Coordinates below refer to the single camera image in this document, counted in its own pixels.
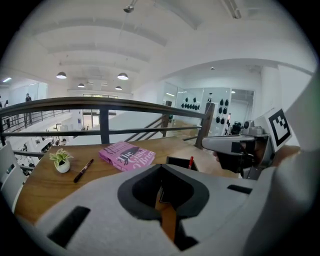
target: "black circular object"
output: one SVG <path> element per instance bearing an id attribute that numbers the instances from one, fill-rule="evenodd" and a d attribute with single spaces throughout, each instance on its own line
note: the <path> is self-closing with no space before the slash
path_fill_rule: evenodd
<path id="1" fill-rule="evenodd" d="M 244 129 L 247 129 L 249 127 L 249 122 L 245 121 L 243 127 L 244 127 Z"/>

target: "chair backrest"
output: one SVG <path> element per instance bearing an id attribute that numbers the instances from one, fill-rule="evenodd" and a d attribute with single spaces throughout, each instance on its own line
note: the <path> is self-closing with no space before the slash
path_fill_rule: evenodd
<path id="1" fill-rule="evenodd" d="M 7 170 L 12 164 L 14 168 L 7 174 Z M 0 149 L 0 176 L 2 181 L 1 193 L 13 211 L 17 201 L 17 194 L 20 192 L 27 177 L 19 167 L 8 141 L 6 141 L 6 145 Z"/>

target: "potted plant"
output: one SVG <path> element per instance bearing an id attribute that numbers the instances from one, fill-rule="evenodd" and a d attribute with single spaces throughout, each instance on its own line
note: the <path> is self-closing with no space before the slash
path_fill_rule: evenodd
<path id="1" fill-rule="evenodd" d="M 73 156 L 69 155 L 67 151 L 60 148 L 56 153 L 50 153 L 50 160 L 54 161 L 56 170 L 62 174 L 70 169 L 70 162 L 68 158 Z"/>

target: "office desk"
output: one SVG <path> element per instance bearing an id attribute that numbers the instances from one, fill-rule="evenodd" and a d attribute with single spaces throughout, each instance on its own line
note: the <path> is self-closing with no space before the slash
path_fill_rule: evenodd
<path id="1" fill-rule="evenodd" d="M 168 156 L 185 159 L 190 159 L 191 156 L 194 156 L 194 161 L 200 172 L 216 176 L 238 177 L 231 171 L 221 169 L 220 164 L 212 155 L 177 137 L 141 140 L 130 143 L 155 152 L 153 164 L 165 164 Z M 53 146 L 42 157 L 26 180 L 17 200 L 14 214 L 34 224 L 50 207 L 86 183 L 120 173 L 118 169 L 99 158 L 98 151 L 106 146 L 107 144 Z M 74 157 L 69 159 L 71 167 L 66 173 L 59 173 L 55 169 L 54 162 L 49 159 L 49 153 L 55 153 L 60 148 L 67 150 Z M 91 159 L 94 159 L 91 166 L 81 179 L 74 183 L 74 178 Z M 156 208 L 168 210 L 168 205 L 159 205 L 157 203 Z"/>

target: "pink book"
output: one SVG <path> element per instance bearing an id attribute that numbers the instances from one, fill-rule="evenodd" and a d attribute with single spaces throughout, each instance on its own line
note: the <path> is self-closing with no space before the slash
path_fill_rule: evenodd
<path id="1" fill-rule="evenodd" d="M 119 141 L 99 151 L 99 157 L 122 172 L 149 166 L 156 153 Z"/>

